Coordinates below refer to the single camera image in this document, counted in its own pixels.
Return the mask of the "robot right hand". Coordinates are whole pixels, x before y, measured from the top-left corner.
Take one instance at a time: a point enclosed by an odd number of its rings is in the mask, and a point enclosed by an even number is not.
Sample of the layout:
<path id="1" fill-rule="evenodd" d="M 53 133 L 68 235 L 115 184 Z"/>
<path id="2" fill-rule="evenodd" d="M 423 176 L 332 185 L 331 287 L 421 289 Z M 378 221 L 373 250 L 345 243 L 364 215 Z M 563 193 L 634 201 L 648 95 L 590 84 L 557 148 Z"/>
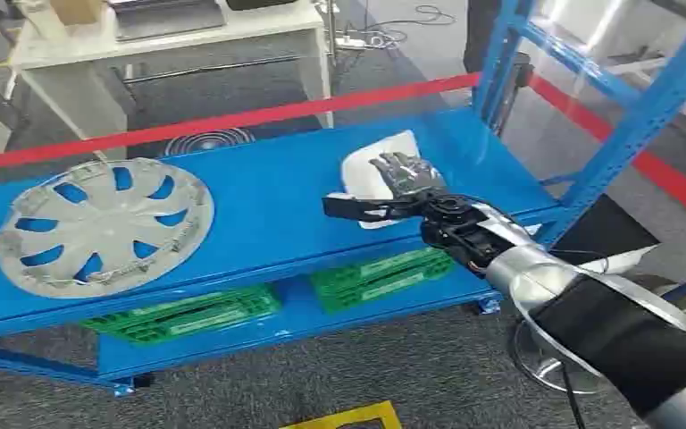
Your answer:
<path id="1" fill-rule="evenodd" d="M 401 152 L 382 153 L 369 163 L 375 167 L 396 200 L 433 198 L 448 194 L 441 173 L 427 160 Z"/>

